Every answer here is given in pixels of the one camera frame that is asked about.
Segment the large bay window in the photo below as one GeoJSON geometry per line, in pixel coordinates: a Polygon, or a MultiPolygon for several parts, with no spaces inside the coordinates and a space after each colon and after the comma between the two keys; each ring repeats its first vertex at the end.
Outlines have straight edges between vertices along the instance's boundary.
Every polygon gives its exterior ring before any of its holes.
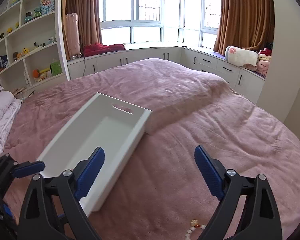
{"type": "Polygon", "coordinates": [[[179,42],[212,49],[221,0],[99,0],[105,45],[179,42]]]}

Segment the white rolled pillow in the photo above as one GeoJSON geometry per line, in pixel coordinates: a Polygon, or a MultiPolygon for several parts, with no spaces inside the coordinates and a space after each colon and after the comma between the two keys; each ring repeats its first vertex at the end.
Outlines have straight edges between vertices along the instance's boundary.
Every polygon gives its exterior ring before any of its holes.
{"type": "Polygon", "coordinates": [[[255,66],[258,61],[258,53],[247,49],[228,46],[225,50],[225,60],[237,67],[243,67],[246,64],[255,66]]]}

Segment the white wall bookshelf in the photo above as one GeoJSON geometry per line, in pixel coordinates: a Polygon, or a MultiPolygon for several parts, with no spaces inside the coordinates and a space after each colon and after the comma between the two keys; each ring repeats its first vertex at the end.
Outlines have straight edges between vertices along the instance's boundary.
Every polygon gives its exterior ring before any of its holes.
{"type": "Polygon", "coordinates": [[[0,5],[0,85],[39,92],[67,80],[62,0],[4,0],[0,5]]]}

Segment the pink plush toys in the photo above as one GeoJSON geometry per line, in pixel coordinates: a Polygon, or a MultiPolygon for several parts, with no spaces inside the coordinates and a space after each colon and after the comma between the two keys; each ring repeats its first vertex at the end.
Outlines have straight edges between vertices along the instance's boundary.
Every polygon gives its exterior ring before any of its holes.
{"type": "Polygon", "coordinates": [[[266,78],[271,61],[273,43],[267,43],[266,46],[258,52],[257,73],[266,78]]]}

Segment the white storage tray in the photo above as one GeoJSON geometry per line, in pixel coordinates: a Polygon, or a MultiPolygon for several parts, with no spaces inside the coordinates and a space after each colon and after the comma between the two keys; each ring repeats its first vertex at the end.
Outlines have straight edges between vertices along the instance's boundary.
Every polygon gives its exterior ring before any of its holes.
{"type": "Polygon", "coordinates": [[[99,211],[141,140],[151,111],[96,93],[61,128],[38,157],[44,178],[74,170],[100,153],[79,179],[75,196],[88,216],[99,211]]]}

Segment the brown curtain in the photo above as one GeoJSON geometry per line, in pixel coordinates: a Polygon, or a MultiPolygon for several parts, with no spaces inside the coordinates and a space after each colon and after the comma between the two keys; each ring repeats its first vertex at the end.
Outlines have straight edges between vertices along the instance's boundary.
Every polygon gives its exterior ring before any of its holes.
{"type": "Polygon", "coordinates": [[[274,0],[221,0],[221,20],[213,51],[228,46],[259,51],[274,40],[274,0]]]}
{"type": "Polygon", "coordinates": [[[84,48],[95,43],[102,43],[98,0],[62,0],[63,41],[66,59],[70,60],[70,42],[65,28],[65,16],[78,15],[79,46],[84,48]]]}

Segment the brown left curtain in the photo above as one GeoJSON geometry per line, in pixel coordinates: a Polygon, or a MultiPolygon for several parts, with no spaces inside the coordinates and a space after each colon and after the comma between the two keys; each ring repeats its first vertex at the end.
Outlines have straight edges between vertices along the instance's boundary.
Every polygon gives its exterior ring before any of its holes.
{"type": "Polygon", "coordinates": [[[65,16],[78,15],[79,46],[84,48],[95,43],[102,43],[98,0],[62,0],[63,41],[66,59],[70,60],[70,42],[65,28],[65,16]]]}

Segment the red cloth on bench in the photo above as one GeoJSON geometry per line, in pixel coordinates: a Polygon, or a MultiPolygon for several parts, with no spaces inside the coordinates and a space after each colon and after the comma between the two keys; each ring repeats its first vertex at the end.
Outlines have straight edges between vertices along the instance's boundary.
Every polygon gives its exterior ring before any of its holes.
{"type": "Polygon", "coordinates": [[[84,47],[84,56],[90,57],[94,55],[100,55],[105,53],[112,53],[116,51],[125,50],[125,46],[121,43],[116,43],[112,45],[103,45],[101,43],[95,43],[84,47]]]}

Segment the pink air purifier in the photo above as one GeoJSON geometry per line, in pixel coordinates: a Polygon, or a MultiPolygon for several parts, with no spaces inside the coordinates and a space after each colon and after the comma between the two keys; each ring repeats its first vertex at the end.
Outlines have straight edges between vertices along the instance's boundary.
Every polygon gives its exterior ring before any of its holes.
{"type": "Polygon", "coordinates": [[[67,14],[65,16],[66,40],[70,58],[77,57],[81,53],[78,15],[76,13],[67,14]]]}

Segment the brown right curtain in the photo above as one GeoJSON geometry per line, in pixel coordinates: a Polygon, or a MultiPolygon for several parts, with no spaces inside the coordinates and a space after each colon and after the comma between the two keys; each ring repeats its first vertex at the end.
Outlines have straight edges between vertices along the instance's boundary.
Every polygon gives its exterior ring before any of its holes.
{"type": "Polygon", "coordinates": [[[221,0],[221,20],[213,51],[228,46],[259,51],[274,40],[274,0],[221,0]]]}

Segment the pink bed blanket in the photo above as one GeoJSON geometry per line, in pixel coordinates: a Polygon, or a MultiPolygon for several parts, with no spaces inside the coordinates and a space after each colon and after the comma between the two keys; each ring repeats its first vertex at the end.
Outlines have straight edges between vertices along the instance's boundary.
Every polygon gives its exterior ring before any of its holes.
{"type": "Polygon", "coordinates": [[[102,239],[183,239],[192,219],[206,224],[218,200],[194,161],[198,145],[242,176],[266,175],[284,239],[300,224],[299,139],[222,78],[173,62],[134,62],[31,96],[15,117],[5,152],[21,163],[35,161],[96,93],[152,112],[101,210],[89,217],[102,239]]]}

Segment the folded white quilt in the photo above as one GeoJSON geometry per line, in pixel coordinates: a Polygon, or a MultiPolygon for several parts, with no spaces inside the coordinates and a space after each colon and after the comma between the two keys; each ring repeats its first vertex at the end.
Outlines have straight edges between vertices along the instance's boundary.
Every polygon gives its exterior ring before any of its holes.
{"type": "Polygon", "coordinates": [[[11,92],[4,90],[0,85],[0,157],[21,104],[21,100],[16,99],[11,92]]]}

